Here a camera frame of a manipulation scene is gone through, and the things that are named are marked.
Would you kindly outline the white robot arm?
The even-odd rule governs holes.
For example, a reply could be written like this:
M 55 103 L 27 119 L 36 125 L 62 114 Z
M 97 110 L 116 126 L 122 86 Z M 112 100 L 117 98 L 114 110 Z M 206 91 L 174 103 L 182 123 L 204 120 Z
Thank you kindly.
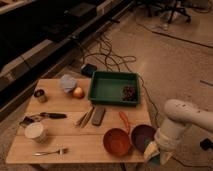
M 154 135 L 154 140 L 161 150 L 173 151 L 192 125 L 213 133 L 213 112 L 177 99 L 167 100 L 164 110 L 166 118 Z

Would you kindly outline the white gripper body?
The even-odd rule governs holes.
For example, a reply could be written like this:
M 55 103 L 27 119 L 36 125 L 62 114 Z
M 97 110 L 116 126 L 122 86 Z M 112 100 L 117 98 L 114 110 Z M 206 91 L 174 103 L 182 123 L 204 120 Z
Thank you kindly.
M 183 134 L 190 128 L 189 124 L 174 122 L 166 118 L 154 135 L 154 141 L 164 151 L 173 151 L 180 144 Z

